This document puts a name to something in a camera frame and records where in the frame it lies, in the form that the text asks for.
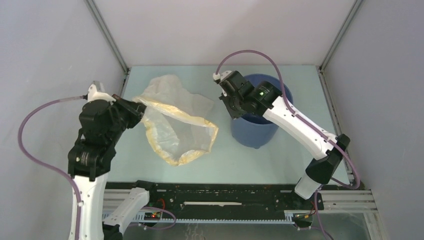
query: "plastic bag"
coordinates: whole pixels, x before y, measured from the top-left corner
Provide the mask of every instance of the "plastic bag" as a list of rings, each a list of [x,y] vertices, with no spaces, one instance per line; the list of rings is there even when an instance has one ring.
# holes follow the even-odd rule
[[[218,127],[204,118],[214,101],[188,92],[176,75],[152,79],[132,100],[147,106],[141,119],[147,140],[168,164],[188,164],[211,151]]]

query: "light blue table surface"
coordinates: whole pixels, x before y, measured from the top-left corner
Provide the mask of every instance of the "light blue table surface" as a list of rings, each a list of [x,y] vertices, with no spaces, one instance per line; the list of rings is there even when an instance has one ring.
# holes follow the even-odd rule
[[[308,118],[334,132],[330,112],[315,66],[281,65],[284,84],[290,89],[294,105]],[[260,149],[239,144],[231,135],[231,118],[218,99],[221,88],[212,79],[216,66],[134,66],[123,94],[125,99],[141,95],[151,79],[177,75],[184,88],[215,101],[207,120],[219,127],[211,153],[181,166],[170,166],[151,148],[142,123],[126,130],[116,146],[108,180],[136,180],[161,183],[217,184],[296,184],[312,160],[312,155],[293,137],[279,129],[274,138]],[[242,75],[268,74],[276,77],[272,66],[224,66],[221,72],[237,70]],[[344,164],[334,177],[348,183]]]

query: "blue bucket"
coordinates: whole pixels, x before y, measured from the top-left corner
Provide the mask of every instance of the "blue bucket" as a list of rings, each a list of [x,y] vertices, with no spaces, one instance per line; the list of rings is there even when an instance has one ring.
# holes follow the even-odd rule
[[[281,91],[280,81],[273,76],[266,74],[250,74],[244,76],[244,78],[255,87],[259,83],[266,81]],[[284,85],[284,91],[287,100],[293,104],[292,93],[286,85]],[[271,121],[266,120],[262,116],[250,113],[231,121],[232,137],[242,145],[255,149],[267,144],[274,137],[277,129],[278,126]]]

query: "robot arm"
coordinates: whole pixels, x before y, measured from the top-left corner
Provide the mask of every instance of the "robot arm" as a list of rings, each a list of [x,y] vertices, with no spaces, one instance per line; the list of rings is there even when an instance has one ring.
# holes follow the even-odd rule
[[[346,135],[337,137],[325,131],[290,105],[295,110],[295,115],[292,114],[281,97],[282,92],[269,82],[264,81],[253,87],[238,71],[226,71],[220,79],[215,79],[215,82],[222,87],[219,99],[224,102],[232,118],[239,118],[247,113],[263,116],[288,132],[312,154],[311,163],[294,189],[300,197],[309,199],[321,185],[328,184],[343,156],[295,115],[302,116],[322,130],[328,139],[333,140],[342,150],[345,150],[350,142]]]
[[[126,129],[140,122],[146,106],[117,95],[110,96],[98,81],[89,87],[87,101],[79,115],[78,138],[68,154],[68,174],[78,186],[82,201],[78,205],[81,208],[79,218],[74,193],[69,239],[75,238],[78,225],[80,240],[119,240],[134,216],[148,204],[149,192],[133,188],[127,199],[102,223],[108,172],[116,154],[115,145]]]

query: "white wall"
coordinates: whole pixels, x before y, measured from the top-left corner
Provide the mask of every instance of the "white wall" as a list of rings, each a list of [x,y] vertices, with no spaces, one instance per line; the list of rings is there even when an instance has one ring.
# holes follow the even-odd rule
[[[277,64],[320,65],[354,0],[97,0],[123,58],[137,65],[217,65],[243,49]],[[227,64],[269,64],[243,54]]]
[[[71,187],[20,152],[18,128],[34,108],[83,95],[93,80],[117,92],[123,72],[83,0],[2,1],[0,35],[0,238],[68,239]],[[66,171],[83,104],[60,103],[34,116],[24,145]]]
[[[424,1],[366,0],[325,76],[392,240],[423,239]]]

